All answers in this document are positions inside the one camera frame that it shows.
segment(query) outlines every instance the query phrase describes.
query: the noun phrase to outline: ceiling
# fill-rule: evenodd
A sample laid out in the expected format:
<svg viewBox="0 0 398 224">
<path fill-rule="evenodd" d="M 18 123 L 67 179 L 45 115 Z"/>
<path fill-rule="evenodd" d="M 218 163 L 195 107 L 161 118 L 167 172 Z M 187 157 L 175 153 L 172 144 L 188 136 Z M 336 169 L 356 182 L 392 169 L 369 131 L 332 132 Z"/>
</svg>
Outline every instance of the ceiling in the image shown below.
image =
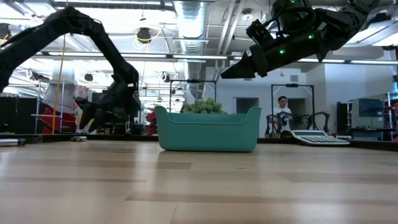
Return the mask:
<svg viewBox="0 0 398 224">
<path fill-rule="evenodd" d="M 76 9 L 89 15 L 90 17 L 101 21 L 107 31 L 110 39 L 113 41 L 117 49 L 122 53 L 151 53 L 151 54 L 180 54 L 180 39 L 178 36 L 177 16 L 173 11 L 154 10 L 154 6 L 148 6 L 144 9 L 135 9 L 132 4 L 110 4 L 117 0 L 104 0 L 101 4 L 88 4 L 85 0 L 70 0 L 68 3 L 75 6 Z M 389 4 L 390 1 L 382 1 L 381 5 Z M 227 9 L 230 0 L 216 0 L 208 3 L 206 18 L 206 47 L 205 54 L 218 53 L 218 45 L 221 33 L 223 31 L 223 22 L 228 14 Z M 244 9 L 250 9 L 252 20 L 244 21 L 241 19 L 241 12 L 235 12 L 233 16 L 238 16 L 238 23 L 234 30 L 233 39 L 228 46 L 222 48 L 222 52 L 231 54 L 237 52 L 240 54 L 251 46 L 254 42 L 246 35 L 246 27 L 255 19 L 269 18 L 270 2 L 263 0 L 243 0 Z M 325 7 L 341 7 L 346 1 L 312 0 L 313 6 Z M 37 26 L 51 13 L 62 9 L 66 6 L 66 1 L 55 0 L 25 0 L 25 1 L 4 1 L 0 3 L 1 23 L 11 24 L 10 30 L 13 34 L 20 32 L 26 27 Z M 136 39 L 136 32 L 140 27 L 148 27 L 152 37 L 155 37 L 149 44 L 141 44 Z M 43 51 L 62 51 L 63 37 L 46 46 Z M 93 41 L 82 35 L 66 35 L 65 51 L 67 52 L 98 52 L 98 48 Z M 383 51 L 380 47 L 343 47 L 342 49 L 332 52 L 328 58 L 360 58 L 360 59 L 377 59 L 382 57 Z M 33 70 L 40 74 L 51 78 L 53 74 L 54 60 L 50 59 L 29 59 L 23 63 L 13 74 L 10 80 L 11 84 L 36 84 L 27 76 L 27 70 Z M 160 91 L 153 91 L 156 94 L 168 94 L 164 88 L 170 85 L 162 80 L 162 74 L 168 74 L 171 79 L 185 79 L 185 62 L 143 62 L 129 59 L 137 71 L 140 73 L 141 87 L 159 87 Z M 214 62 L 198 62 L 204 63 L 206 67 L 214 67 Z M 81 85 L 91 86 L 94 91 L 100 91 L 99 86 L 109 86 L 112 82 L 111 74 L 112 66 L 105 60 L 74 60 L 75 79 Z M 305 63 L 292 63 L 286 68 L 301 69 L 306 72 L 315 65 Z M 93 75 L 93 81 L 85 81 L 84 76 L 90 73 Z M 212 80 L 214 73 L 206 74 L 206 79 Z M 173 87 L 184 86 L 185 83 L 174 82 Z M 35 90 L 36 88 L 28 87 L 27 90 Z"/>
</svg>

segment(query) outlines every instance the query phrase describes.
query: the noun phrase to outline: calculator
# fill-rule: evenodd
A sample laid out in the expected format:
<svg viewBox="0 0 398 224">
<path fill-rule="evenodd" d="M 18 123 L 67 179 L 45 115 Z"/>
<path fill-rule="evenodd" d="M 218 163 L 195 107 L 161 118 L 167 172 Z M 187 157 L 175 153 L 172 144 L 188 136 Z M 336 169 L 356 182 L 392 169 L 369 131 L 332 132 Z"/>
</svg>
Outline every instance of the calculator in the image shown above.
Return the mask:
<svg viewBox="0 0 398 224">
<path fill-rule="evenodd" d="M 337 139 L 327 135 L 324 131 L 319 130 L 294 130 L 292 135 L 301 143 L 312 146 L 340 146 L 348 145 L 349 142 L 343 139 Z"/>
</svg>

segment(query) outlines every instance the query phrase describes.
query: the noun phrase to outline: air duct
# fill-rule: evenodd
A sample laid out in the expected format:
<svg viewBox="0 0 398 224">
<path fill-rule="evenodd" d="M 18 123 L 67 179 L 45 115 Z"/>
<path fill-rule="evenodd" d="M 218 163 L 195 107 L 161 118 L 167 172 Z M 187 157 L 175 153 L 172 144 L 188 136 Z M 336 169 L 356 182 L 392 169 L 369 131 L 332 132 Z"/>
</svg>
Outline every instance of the air duct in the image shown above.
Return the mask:
<svg viewBox="0 0 398 224">
<path fill-rule="evenodd" d="M 183 54 L 201 55 L 205 50 L 203 41 L 195 41 L 205 36 L 206 7 L 205 2 L 199 1 L 174 1 L 177 13 L 178 35 L 190 40 L 181 41 Z M 198 62 L 185 62 L 185 78 L 203 80 L 202 64 Z M 201 98 L 203 85 L 187 85 L 185 92 L 187 101 Z"/>
</svg>

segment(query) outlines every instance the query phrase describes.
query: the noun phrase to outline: white shirt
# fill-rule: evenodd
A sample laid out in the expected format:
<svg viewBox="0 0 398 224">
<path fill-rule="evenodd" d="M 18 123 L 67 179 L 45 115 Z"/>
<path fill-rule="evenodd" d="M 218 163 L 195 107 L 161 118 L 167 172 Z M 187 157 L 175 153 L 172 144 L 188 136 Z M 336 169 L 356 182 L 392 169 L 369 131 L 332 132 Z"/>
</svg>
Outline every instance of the white shirt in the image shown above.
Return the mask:
<svg viewBox="0 0 398 224">
<path fill-rule="evenodd" d="M 291 111 L 288 107 L 285 106 L 285 108 L 280 108 L 280 107 L 274 108 L 274 115 L 276 116 L 278 113 L 280 113 L 280 112 L 282 112 L 282 111 L 284 111 L 284 112 L 286 112 L 286 113 L 290 113 L 290 114 L 292 113 L 292 111 Z M 281 129 L 280 131 L 290 131 L 290 124 L 289 124 L 290 118 L 291 118 L 291 117 L 286 118 L 286 119 L 287 119 L 286 125 L 283 126 L 282 129 Z"/>
</svg>

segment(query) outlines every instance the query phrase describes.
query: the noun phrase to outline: teal plastic bin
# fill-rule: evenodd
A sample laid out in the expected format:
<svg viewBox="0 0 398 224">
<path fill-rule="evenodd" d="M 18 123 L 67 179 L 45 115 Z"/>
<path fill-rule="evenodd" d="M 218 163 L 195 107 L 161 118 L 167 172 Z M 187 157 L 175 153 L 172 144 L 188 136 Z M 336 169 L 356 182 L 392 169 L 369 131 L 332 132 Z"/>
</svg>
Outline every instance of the teal plastic bin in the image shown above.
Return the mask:
<svg viewBox="0 0 398 224">
<path fill-rule="evenodd" d="M 247 114 L 168 113 L 156 106 L 159 144 L 166 151 L 251 152 L 259 137 L 261 108 Z"/>
</svg>

